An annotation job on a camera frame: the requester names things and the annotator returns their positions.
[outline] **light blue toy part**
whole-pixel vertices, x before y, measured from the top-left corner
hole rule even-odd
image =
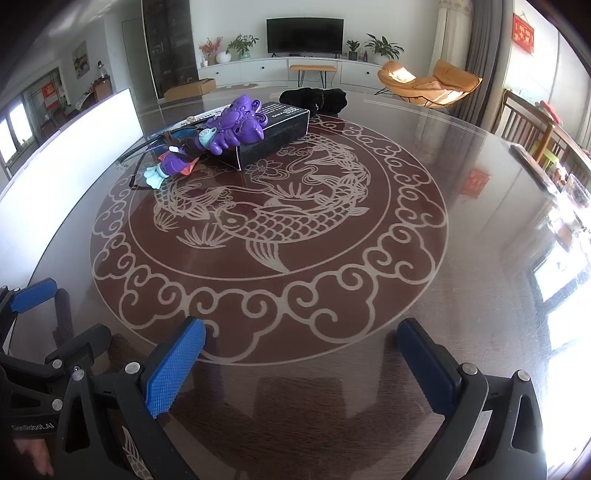
[[[158,190],[162,186],[162,182],[164,179],[167,179],[170,175],[166,175],[160,165],[156,165],[155,167],[148,167],[144,172],[144,178],[146,179],[146,183],[150,185],[154,190]]]
[[[209,145],[212,143],[213,137],[217,133],[217,128],[204,128],[199,132],[199,143],[205,148],[209,149]]]
[[[205,345],[205,323],[193,319],[146,383],[146,407],[153,418],[170,409]]]

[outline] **purple toy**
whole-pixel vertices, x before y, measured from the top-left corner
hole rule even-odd
[[[209,150],[214,155],[241,144],[256,143],[265,138],[262,128],[269,122],[260,112],[261,101],[240,95],[222,113],[207,121],[207,128],[189,139],[177,151],[171,151],[155,167],[148,167],[144,177],[153,189],[159,189],[164,179],[181,173],[200,153]]]
[[[207,149],[214,155],[221,155],[226,148],[256,143],[265,138],[262,127],[269,119],[260,110],[260,100],[240,95],[220,116],[207,121],[209,128],[217,129]]]

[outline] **blue gripper pad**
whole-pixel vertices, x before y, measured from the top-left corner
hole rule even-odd
[[[431,409],[445,416],[452,414],[456,409],[456,387],[433,350],[437,345],[432,340],[428,345],[408,319],[396,329],[396,344]]]
[[[146,406],[153,418],[170,409],[205,345],[205,323],[194,319],[146,383]]]
[[[56,296],[56,293],[56,281],[52,278],[46,278],[15,293],[10,308],[14,313],[25,313],[44,301],[51,300]]]

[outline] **orange lounge chair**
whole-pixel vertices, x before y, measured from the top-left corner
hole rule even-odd
[[[472,93],[482,79],[460,70],[444,60],[438,60],[432,77],[416,78],[395,61],[389,61],[378,72],[385,88],[376,95],[390,90],[413,105],[442,108]]]

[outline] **black box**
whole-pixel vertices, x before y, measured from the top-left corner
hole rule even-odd
[[[308,133],[308,110],[283,103],[267,102],[263,104],[261,112],[269,117],[269,123],[263,128],[263,140],[229,148],[221,155],[213,155],[213,158],[237,170],[243,170]]]

